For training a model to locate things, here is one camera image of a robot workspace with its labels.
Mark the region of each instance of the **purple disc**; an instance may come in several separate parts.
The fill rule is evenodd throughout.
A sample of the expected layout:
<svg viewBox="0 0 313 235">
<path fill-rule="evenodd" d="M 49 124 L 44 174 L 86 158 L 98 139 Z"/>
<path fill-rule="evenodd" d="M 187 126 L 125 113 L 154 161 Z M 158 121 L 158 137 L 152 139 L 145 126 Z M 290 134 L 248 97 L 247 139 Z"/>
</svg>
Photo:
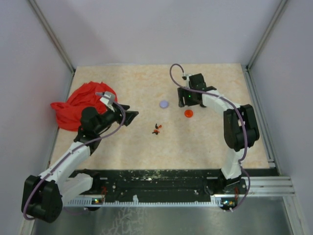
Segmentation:
<svg viewBox="0 0 313 235">
<path fill-rule="evenodd" d="M 160 102 L 160 107 L 161 107 L 162 109 L 166 109 L 166 108 L 168 107 L 168 102 L 167 102 L 166 100 L 162 100 L 162 101 Z"/>
</svg>

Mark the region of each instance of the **gray wall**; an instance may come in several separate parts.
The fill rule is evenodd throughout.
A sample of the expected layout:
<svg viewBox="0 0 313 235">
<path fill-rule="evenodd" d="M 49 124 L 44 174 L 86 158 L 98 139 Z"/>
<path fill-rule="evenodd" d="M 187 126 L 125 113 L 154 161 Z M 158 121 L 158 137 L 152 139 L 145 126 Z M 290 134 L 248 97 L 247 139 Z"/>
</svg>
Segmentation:
<svg viewBox="0 0 313 235">
<path fill-rule="evenodd" d="M 25 0 L 1 1 L 0 22 L 0 228 L 15 235 L 23 183 L 45 168 L 56 133 L 50 103 L 71 74 Z"/>
<path fill-rule="evenodd" d="M 280 0 L 37 0 L 74 66 L 246 64 Z"/>
<path fill-rule="evenodd" d="M 255 67 L 257 91 L 283 173 L 313 232 L 313 1 L 290 1 Z"/>
</svg>

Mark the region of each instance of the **wooden table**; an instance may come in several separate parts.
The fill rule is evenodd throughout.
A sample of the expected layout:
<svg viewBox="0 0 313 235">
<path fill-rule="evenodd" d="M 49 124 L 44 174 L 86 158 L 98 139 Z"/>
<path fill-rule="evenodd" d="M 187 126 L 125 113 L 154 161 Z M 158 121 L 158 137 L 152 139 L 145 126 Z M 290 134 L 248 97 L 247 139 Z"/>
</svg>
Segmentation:
<svg viewBox="0 0 313 235">
<path fill-rule="evenodd" d="M 177 86 L 169 77 L 170 65 L 78 67 L 71 91 L 89 81 L 104 82 L 139 115 L 128 127 L 101 141 L 98 149 L 78 168 L 88 169 L 201 169 L 221 168 L 227 153 L 223 117 L 199 106 L 178 107 Z M 186 73 L 202 73 L 207 86 L 216 87 L 230 100 L 251 104 L 240 64 L 183 65 Z M 184 85 L 179 68 L 173 75 Z M 161 109 L 159 102 L 169 107 Z M 184 111 L 191 109 L 192 118 Z M 152 134 L 161 124 L 159 135 Z M 117 127 L 113 125 L 109 133 Z M 75 132 L 59 131 L 51 163 L 68 149 Z M 262 140 L 249 150 L 245 168 L 268 168 Z"/>
</svg>

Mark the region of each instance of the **orange disc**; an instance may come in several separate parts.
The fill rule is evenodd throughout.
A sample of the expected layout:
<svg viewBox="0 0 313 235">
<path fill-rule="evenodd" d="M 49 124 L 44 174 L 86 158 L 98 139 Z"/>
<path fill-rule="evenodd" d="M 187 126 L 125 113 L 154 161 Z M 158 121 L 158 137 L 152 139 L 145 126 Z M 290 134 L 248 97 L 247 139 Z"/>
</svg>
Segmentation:
<svg viewBox="0 0 313 235">
<path fill-rule="evenodd" d="M 188 118 L 191 118 L 193 116 L 194 112 L 190 109 L 187 109 L 185 111 L 185 116 L 188 117 Z"/>
</svg>

